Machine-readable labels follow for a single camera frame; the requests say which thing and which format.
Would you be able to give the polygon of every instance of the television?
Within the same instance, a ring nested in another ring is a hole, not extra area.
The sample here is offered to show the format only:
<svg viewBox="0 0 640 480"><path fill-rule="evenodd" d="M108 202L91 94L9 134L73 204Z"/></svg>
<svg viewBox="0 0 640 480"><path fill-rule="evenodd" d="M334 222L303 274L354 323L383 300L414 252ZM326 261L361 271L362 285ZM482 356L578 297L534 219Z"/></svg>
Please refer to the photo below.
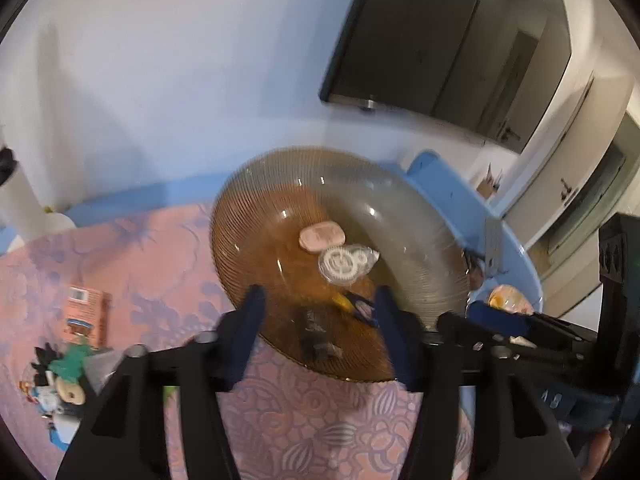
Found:
<svg viewBox="0 0 640 480"><path fill-rule="evenodd" d="M353 0L319 96L431 116L520 153L570 56L563 0Z"/></svg>

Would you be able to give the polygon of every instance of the metal bolt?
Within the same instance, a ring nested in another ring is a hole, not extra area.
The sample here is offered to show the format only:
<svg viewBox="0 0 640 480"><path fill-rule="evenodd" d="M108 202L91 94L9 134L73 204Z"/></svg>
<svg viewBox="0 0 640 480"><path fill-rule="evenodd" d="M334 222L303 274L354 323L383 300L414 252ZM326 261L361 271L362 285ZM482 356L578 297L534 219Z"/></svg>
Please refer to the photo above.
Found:
<svg viewBox="0 0 640 480"><path fill-rule="evenodd" d="M510 349L508 349L506 346L501 345L494 346L491 349L491 353L498 359L508 359L509 357L511 357L511 355L513 355L513 352Z"/></svg>
<svg viewBox="0 0 640 480"><path fill-rule="evenodd" d="M213 343L218 339L218 334L213 330L205 330L200 332L195 338L196 343Z"/></svg>
<svg viewBox="0 0 640 480"><path fill-rule="evenodd" d="M124 351L127 357L142 357L147 355L149 350L144 345L132 345Z"/></svg>

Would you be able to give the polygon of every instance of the small cardboard box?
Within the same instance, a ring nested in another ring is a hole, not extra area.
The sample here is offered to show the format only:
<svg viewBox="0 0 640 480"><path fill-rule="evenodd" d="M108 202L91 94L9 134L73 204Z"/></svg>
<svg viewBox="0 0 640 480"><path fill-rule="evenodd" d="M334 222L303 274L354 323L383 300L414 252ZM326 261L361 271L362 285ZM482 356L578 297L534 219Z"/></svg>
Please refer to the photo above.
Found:
<svg viewBox="0 0 640 480"><path fill-rule="evenodd" d="M101 348L106 342L109 295L100 290L71 286L63 310L63 335L67 343L82 343L87 338L91 348Z"/></svg>

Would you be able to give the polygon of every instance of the tablecloth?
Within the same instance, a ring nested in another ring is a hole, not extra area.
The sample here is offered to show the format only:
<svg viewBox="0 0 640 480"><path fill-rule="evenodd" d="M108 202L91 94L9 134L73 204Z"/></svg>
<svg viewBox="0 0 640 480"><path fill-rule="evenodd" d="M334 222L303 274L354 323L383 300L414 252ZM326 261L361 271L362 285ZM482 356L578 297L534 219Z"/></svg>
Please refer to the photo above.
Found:
<svg viewBox="0 0 640 480"><path fill-rule="evenodd" d="M210 210L189 205L137 214L42 238L0 259L0 415L47 479L63 453L17 383L32 376L34 346L62 345L68 286L111 294L108 346L180 345L232 309L210 255ZM420 395L398 383L332 380L259 339L244 380L218 397L244 480L395 479L420 406ZM455 479L466 475L472 441L462 410L460 419ZM172 477L184 480L175 398L165 425Z"/></svg>

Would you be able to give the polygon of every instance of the table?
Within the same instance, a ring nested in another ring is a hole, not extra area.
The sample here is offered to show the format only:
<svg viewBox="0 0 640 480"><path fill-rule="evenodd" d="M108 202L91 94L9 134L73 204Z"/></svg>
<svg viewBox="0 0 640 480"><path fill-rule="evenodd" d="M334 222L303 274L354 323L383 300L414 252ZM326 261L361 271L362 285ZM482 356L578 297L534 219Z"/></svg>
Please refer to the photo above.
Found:
<svg viewBox="0 0 640 480"><path fill-rule="evenodd" d="M34 346L60 344L68 286L112 295L109 346L180 345L232 308L210 256L209 220L210 204L164 208L43 238L0 259L0 416L47 479L62 452L17 381L30 374ZM396 478L420 405L398 383L332 380L261 340L244 380L219 400L245 480ZM165 425L172 477L183 480L175 398ZM454 478L466 475L471 441L461 410Z"/></svg>

